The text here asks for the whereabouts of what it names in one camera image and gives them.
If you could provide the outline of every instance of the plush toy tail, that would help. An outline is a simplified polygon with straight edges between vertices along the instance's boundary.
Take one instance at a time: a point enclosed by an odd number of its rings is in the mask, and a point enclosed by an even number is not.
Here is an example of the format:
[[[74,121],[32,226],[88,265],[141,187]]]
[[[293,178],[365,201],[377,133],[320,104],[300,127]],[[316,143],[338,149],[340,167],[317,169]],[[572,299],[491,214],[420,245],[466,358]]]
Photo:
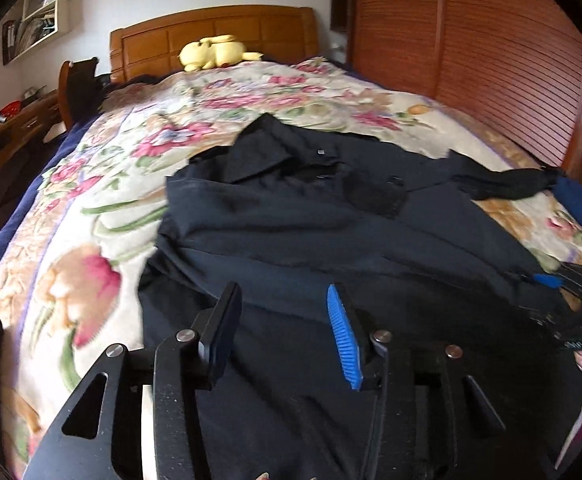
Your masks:
[[[262,59],[264,54],[260,54],[259,52],[245,52],[242,54],[242,61],[259,61]]]

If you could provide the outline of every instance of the navy blue fabric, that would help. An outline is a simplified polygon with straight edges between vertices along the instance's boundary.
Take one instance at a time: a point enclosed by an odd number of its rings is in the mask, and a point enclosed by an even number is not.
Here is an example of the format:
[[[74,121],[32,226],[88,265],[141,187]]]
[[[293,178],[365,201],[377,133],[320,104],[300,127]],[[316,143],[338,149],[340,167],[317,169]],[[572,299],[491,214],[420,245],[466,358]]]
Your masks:
[[[582,226],[582,185],[572,178],[561,176],[551,191],[558,202]]]
[[[57,163],[60,160],[62,160],[65,156],[70,155],[73,152],[73,150],[75,150],[78,143],[82,140],[84,134],[87,132],[87,130],[99,116],[100,115],[98,114],[96,117],[91,118],[86,123],[76,124],[68,133],[66,139],[64,139],[64,142],[57,150],[57,153],[55,153],[55,156],[46,165],[43,172],[52,168],[53,166],[56,166]],[[15,212],[13,213],[13,215],[11,215],[11,218],[8,219],[8,222],[0,231],[0,260],[2,259],[2,256],[4,256],[8,244],[13,239],[15,232],[20,227],[20,224],[22,223],[24,216],[26,216],[26,213],[28,213],[31,207],[33,206],[33,203],[37,195],[37,188],[40,187],[40,184],[42,184],[41,175],[38,176],[31,183],[31,186],[29,186],[29,188],[26,190],[26,193],[22,197],[22,200],[18,205],[18,208],[15,209]]]

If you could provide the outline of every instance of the wooden headboard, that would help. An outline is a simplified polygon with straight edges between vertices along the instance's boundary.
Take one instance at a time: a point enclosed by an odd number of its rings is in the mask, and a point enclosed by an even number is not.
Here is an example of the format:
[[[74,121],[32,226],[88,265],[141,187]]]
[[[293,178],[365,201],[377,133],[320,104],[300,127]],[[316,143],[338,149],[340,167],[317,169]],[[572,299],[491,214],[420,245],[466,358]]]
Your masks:
[[[248,51],[287,63],[319,52],[313,9],[243,5],[185,10],[119,28],[111,33],[111,82],[141,74],[167,75],[181,69],[178,55],[187,43],[234,34]]]
[[[349,61],[582,167],[582,36],[553,0],[354,0]]]

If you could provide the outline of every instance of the plush toy head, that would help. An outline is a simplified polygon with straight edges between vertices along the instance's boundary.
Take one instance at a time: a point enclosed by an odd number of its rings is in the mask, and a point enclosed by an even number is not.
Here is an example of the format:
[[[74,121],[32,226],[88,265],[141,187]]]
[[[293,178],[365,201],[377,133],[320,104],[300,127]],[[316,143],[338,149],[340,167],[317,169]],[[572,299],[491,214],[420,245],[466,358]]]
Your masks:
[[[235,65],[242,60],[260,60],[261,54],[245,52],[243,43],[235,41],[235,36],[215,36],[202,38],[185,45],[180,52],[180,63],[187,72],[208,68]]]

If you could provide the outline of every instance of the flower pattern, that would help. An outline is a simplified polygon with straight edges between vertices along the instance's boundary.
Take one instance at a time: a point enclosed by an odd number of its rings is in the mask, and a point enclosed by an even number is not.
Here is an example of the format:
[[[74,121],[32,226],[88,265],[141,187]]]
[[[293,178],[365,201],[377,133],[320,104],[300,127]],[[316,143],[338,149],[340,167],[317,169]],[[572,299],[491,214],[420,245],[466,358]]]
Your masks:
[[[25,465],[43,435],[39,420],[53,419],[58,396],[70,394],[107,344],[141,346],[140,307],[128,291],[136,289],[167,206],[165,176],[190,156],[231,144],[259,114],[373,135],[426,156],[466,149],[491,167],[533,167],[507,139],[456,110],[343,74],[322,58],[294,67],[248,62],[109,95],[76,151],[43,174],[0,264],[0,319],[9,328],[5,344],[16,349],[3,352],[2,368],[32,404],[17,412],[26,423],[5,425],[10,463]],[[487,146],[507,162],[493,159]],[[582,264],[582,228],[550,193],[477,204],[548,271],[560,261]],[[39,381],[42,366],[45,376],[56,374],[59,390]]]

